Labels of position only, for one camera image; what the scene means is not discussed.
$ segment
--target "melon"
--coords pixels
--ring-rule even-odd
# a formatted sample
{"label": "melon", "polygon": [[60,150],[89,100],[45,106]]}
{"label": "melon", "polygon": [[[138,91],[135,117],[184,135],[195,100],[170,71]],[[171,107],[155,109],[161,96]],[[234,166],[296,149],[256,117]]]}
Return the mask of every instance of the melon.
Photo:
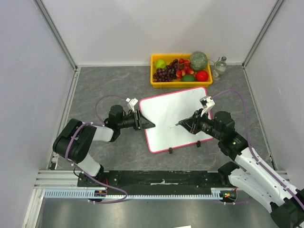
{"label": "melon", "polygon": [[189,60],[190,60],[190,68],[192,68],[194,71],[203,70],[208,64],[207,56],[200,51],[196,51],[192,53]]}

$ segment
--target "white bracket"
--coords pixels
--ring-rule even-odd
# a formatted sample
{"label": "white bracket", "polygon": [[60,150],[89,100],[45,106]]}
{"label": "white bracket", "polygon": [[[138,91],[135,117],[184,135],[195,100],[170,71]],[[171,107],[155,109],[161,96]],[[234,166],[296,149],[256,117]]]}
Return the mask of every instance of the white bracket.
{"label": "white bracket", "polygon": [[203,105],[203,111],[201,112],[200,116],[203,116],[205,113],[210,112],[210,110],[215,105],[214,101],[211,99],[211,96],[205,96],[199,100],[200,103]]}
{"label": "white bracket", "polygon": [[108,127],[94,126],[96,127],[96,132],[93,141],[104,141],[109,142],[112,139],[114,131]]}
{"label": "white bracket", "polygon": [[138,100],[136,98],[133,98],[133,99],[127,98],[126,102],[128,102],[129,110],[132,110],[133,112],[135,112],[134,106],[137,104]]}

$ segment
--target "green apple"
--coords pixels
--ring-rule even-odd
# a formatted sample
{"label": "green apple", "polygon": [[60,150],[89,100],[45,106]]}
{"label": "green apple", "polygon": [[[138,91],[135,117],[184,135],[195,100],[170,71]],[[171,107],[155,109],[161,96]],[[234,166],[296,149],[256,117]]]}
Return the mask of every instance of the green apple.
{"label": "green apple", "polygon": [[156,69],[158,69],[158,68],[165,69],[167,64],[166,64],[165,60],[159,59],[156,62],[154,62],[154,66]]}

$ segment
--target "grapes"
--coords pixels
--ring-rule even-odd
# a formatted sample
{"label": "grapes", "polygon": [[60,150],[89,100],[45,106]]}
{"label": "grapes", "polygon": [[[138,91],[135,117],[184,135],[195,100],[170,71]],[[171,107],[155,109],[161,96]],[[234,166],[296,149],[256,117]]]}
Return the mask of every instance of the grapes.
{"label": "grapes", "polygon": [[165,69],[158,68],[153,74],[156,82],[172,82],[176,79],[176,71],[179,69],[178,60],[175,59],[170,62]]}

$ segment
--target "gray floor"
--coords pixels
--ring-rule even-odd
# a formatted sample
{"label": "gray floor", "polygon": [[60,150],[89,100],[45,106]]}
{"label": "gray floor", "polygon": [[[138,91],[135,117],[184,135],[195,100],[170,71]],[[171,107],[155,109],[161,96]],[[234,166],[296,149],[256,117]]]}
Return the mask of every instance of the gray floor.
{"label": "gray floor", "polygon": [[126,200],[93,205],[86,199],[44,199],[36,228],[277,228],[253,200],[224,206],[213,200]]}
{"label": "gray floor", "polygon": [[[261,128],[254,109],[249,88],[241,66],[228,66],[227,72],[207,88],[209,95],[225,89],[236,89],[246,99],[249,113],[249,133],[252,144],[260,156],[270,164],[270,158]],[[125,67],[83,67],[80,71],[76,92],[69,118],[81,121],[98,122],[94,105],[103,95],[121,95],[138,100],[154,95],[165,94],[181,89],[154,89],[150,84],[149,66]],[[244,109],[237,94],[228,93],[215,99],[212,113],[220,110],[231,113],[236,122],[236,130],[245,136]],[[99,105],[99,114],[106,118],[110,107],[115,104],[126,106],[119,98],[106,98]],[[196,145],[175,149],[173,154],[161,152],[152,154],[148,150],[144,131],[123,129],[113,143],[93,142],[90,154],[107,170],[217,170],[229,161],[217,146],[217,140],[204,142],[201,148]],[[63,158],[59,158],[57,169],[72,169]]]}

